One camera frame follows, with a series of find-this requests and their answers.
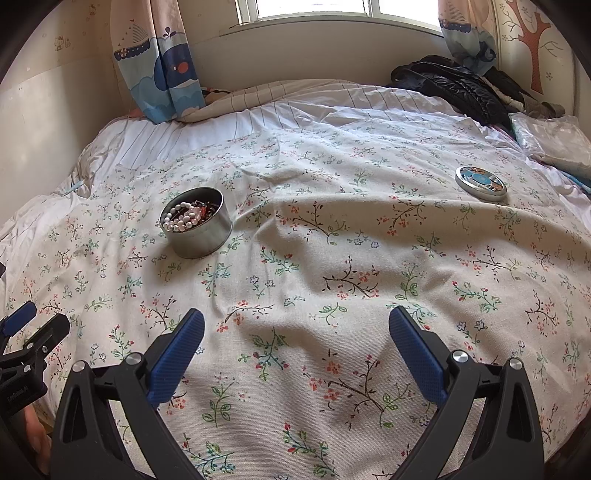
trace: hand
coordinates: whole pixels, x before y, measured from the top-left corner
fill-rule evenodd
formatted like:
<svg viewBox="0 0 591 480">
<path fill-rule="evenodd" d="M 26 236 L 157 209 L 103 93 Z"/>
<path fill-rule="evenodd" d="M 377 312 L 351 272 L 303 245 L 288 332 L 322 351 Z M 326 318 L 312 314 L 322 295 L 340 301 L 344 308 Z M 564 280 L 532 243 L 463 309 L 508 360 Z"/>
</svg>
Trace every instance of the hand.
<svg viewBox="0 0 591 480">
<path fill-rule="evenodd" d="M 33 405 L 24 408 L 27 439 L 37 452 L 37 466 L 45 475 L 49 475 L 49 463 L 51 456 L 51 438 L 47 436 L 45 428 L 41 425 Z"/>
</svg>

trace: window frame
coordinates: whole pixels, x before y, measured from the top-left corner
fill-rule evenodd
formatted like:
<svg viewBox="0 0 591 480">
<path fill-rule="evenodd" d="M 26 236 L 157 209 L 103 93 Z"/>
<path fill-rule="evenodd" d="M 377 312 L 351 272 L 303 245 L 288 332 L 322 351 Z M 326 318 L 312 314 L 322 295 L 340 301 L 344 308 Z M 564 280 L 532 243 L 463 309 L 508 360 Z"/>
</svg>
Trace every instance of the window frame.
<svg viewBox="0 0 591 480">
<path fill-rule="evenodd" d="M 421 30 L 427 29 L 430 33 L 442 35 L 439 25 L 428 24 L 419 20 L 414 20 L 407 17 L 399 17 L 397 15 L 383 14 L 379 9 L 379 0 L 363 0 L 365 14 L 361 12 L 335 12 L 335 11 L 321 11 L 321 12 L 296 12 L 293 14 L 273 15 L 270 17 L 260 18 L 258 15 L 258 7 L 256 0 L 236 0 L 236 9 L 238 10 L 238 18 L 240 25 L 261 25 L 263 22 L 270 22 L 272 24 L 284 23 L 289 21 L 301 21 L 303 17 L 330 17 L 331 20 L 338 20 L 334 17 L 345 17 L 343 20 L 353 20 L 351 17 L 357 17 L 357 20 L 389 20 L 394 24 L 404 26 L 404 24 L 412 25 L 413 27 L 420 27 Z"/>
</svg>

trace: beaded bracelet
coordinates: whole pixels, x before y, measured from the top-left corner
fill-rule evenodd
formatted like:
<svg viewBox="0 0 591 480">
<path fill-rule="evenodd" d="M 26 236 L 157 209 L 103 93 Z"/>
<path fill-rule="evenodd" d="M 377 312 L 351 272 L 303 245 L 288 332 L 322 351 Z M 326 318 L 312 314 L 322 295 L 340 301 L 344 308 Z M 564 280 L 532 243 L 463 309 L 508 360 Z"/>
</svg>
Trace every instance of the beaded bracelet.
<svg viewBox="0 0 591 480">
<path fill-rule="evenodd" d="M 166 214 L 162 228 L 167 232 L 185 232 L 209 220 L 218 208 L 218 205 L 198 200 L 193 203 L 181 202 Z"/>
</svg>

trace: floral bedsheet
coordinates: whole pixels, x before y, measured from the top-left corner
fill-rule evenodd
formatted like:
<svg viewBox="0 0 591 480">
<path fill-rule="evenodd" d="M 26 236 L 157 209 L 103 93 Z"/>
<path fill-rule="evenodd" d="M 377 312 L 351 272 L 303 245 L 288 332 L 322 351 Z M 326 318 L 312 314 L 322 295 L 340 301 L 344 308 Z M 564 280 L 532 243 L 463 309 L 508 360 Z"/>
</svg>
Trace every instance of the floral bedsheet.
<svg viewBox="0 0 591 480">
<path fill-rule="evenodd" d="M 500 135 L 436 105 L 388 108 L 396 90 L 378 94 L 385 107 L 339 126 L 261 131 L 117 168 L 89 199 L 47 197 L 28 229 L 0 242 L 5 313 L 36 303 L 25 335 L 58 312 L 72 323 L 48 359 L 39 412 L 53 417 L 75 360 L 143 352 L 196 307 L 206 336 L 160 414 L 204 477 L 389 478 L 435 412 L 388 334 L 403 305 L 475 361 L 522 358 L 546 457 L 556 451 L 591 398 L 589 233 Z M 503 178 L 507 200 L 463 191 L 454 171 L 470 164 Z M 199 185 L 222 190 L 233 232 L 184 260 L 156 220 Z"/>
</svg>

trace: tree wall decal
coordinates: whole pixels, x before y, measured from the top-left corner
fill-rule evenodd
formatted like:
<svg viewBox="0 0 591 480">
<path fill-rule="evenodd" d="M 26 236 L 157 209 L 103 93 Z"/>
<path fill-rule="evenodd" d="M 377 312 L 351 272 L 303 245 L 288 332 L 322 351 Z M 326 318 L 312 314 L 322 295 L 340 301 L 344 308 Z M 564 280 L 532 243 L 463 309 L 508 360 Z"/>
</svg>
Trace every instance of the tree wall decal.
<svg viewBox="0 0 591 480">
<path fill-rule="evenodd" d="M 505 3 L 513 10 L 515 18 L 514 20 L 511 14 L 505 9 L 505 3 L 501 4 L 501 10 L 506 17 L 503 25 L 507 25 L 509 33 L 502 36 L 503 40 L 515 41 L 518 40 L 524 43 L 531 53 L 531 89 L 538 93 L 544 93 L 542 88 L 542 81 L 540 76 L 540 50 L 546 49 L 548 53 L 556 57 L 555 50 L 563 50 L 558 43 L 554 40 L 547 41 L 543 45 L 540 45 L 540 38 L 542 33 L 552 27 L 552 24 L 544 22 L 537 9 L 533 15 L 530 14 L 530 10 L 527 7 L 519 8 L 517 3 L 518 0 L 505 0 Z M 514 29 L 520 28 L 521 34 L 514 32 Z"/>
</svg>

